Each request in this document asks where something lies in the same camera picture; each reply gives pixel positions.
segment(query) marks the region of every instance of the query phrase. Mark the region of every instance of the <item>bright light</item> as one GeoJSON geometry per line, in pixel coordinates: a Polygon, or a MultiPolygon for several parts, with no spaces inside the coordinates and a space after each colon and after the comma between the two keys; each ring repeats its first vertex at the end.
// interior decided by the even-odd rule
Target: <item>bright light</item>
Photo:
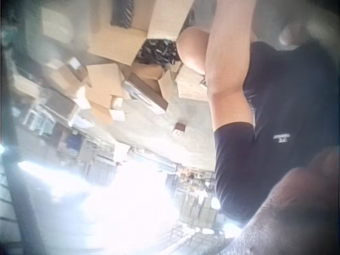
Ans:
{"type": "Polygon", "coordinates": [[[204,235],[212,235],[214,234],[215,231],[213,231],[212,229],[209,229],[209,228],[204,228],[202,229],[202,234],[204,235]]]}
{"type": "Polygon", "coordinates": [[[224,225],[225,238],[234,238],[241,234],[242,229],[237,227],[233,223],[227,223],[224,225]]]}
{"type": "Polygon", "coordinates": [[[82,178],[64,171],[53,170],[30,161],[19,162],[18,166],[47,184],[51,188],[51,195],[58,198],[92,189],[92,186],[82,178]]]}
{"type": "Polygon", "coordinates": [[[86,217],[113,254],[130,253],[155,242],[157,232],[171,228],[179,213],[165,188],[166,175],[145,164],[127,163],[110,187],[83,204],[86,217]]]}
{"type": "Polygon", "coordinates": [[[215,210],[220,210],[221,209],[221,205],[220,205],[220,203],[219,203],[217,198],[215,198],[215,197],[212,198],[212,200],[211,200],[211,207],[212,207],[212,209],[215,209],[215,210]]]}

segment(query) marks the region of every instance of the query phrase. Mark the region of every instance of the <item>box flap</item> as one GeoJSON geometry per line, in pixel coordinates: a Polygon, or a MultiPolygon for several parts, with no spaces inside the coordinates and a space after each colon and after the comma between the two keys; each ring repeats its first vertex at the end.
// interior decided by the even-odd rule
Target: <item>box flap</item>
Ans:
{"type": "Polygon", "coordinates": [[[86,86],[86,99],[104,108],[111,108],[112,96],[89,86],[86,86]]]}
{"type": "Polygon", "coordinates": [[[125,121],[125,113],[122,110],[110,110],[111,117],[114,121],[125,121]]]}
{"type": "Polygon", "coordinates": [[[148,39],[176,41],[192,4],[193,0],[156,0],[148,39]]]}
{"type": "Polygon", "coordinates": [[[198,101],[208,101],[207,88],[200,85],[203,75],[183,65],[176,77],[178,96],[198,101]]]}
{"type": "Polygon", "coordinates": [[[164,70],[160,65],[145,65],[140,63],[133,63],[131,72],[140,78],[158,80],[162,77],[164,70]]]}
{"type": "Polygon", "coordinates": [[[144,102],[154,113],[166,113],[168,102],[134,73],[124,82],[123,88],[131,98],[144,102]]]}
{"type": "Polygon", "coordinates": [[[101,95],[123,97],[121,74],[117,64],[88,65],[92,88],[101,95]]]}
{"type": "Polygon", "coordinates": [[[88,11],[91,34],[94,35],[100,30],[111,26],[112,0],[90,0],[88,11]]]}
{"type": "Polygon", "coordinates": [[[93,117],[102,125],[113,125],[113,119],[109,109],[89,101],[93,117]]]}
{"type": "Polygon", "coordinates": [[[148,31],[156,0],[134,0],[132,28],[148,31]]]}
{"type": "Polygon", "coordinates": [[[168,70],[158,81],[163,98],[170,102],[174,93],[174,81],[172,80],[170,70],[168,70]]]}
{"type": "Polygon", "coordinates": [[[157,80],[141,78],[143,82],[149,85],[155,92],[160,92],[159,83],[157,80]]]}
{"type": "Polygon", "coordinates": [[[90,38],[89,53],[132,65],[147,33],[137,29],[117,26],[101,29],[90,38]]]}

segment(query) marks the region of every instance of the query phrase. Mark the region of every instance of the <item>small box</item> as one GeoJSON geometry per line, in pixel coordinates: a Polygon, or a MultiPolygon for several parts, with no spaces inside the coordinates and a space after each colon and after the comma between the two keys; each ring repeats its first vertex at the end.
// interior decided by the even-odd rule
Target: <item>small box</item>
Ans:
{"type": "Polygon", "coordinates": [[[166,113],[168,102],[134,73],[124,82],[123,89],[129,92],[132,99],[144,102],[154,113],[166,113]]]}
{"type": "Polygon", "coordinates": [[[181,137],[185,133],[186,126],[182,123],[177,122],[172,132],[173,137],[181,137]]]}

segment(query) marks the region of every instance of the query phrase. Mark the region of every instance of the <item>black sleeve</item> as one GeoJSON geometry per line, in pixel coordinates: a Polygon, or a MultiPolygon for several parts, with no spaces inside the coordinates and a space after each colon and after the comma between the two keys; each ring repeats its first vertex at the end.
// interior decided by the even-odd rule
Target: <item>black sleeve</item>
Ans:
{"type": "Polygon", "coordinates": [[[254,137],[253,126],[244,122],[215,131],[217,198],[226,216],[239,223],[246,223],[261,203],[254,137]]]}

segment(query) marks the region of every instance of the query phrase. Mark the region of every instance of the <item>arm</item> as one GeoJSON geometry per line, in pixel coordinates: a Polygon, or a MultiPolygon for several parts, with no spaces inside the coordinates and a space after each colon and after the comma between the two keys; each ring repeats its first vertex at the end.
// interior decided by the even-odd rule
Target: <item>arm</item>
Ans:
{"type": "Polygon", "coordinates": [[[256,0],[217,0],[205,66],[214,130],[233,122],[252,123],[242,87],[255,5],[256,0]]]}

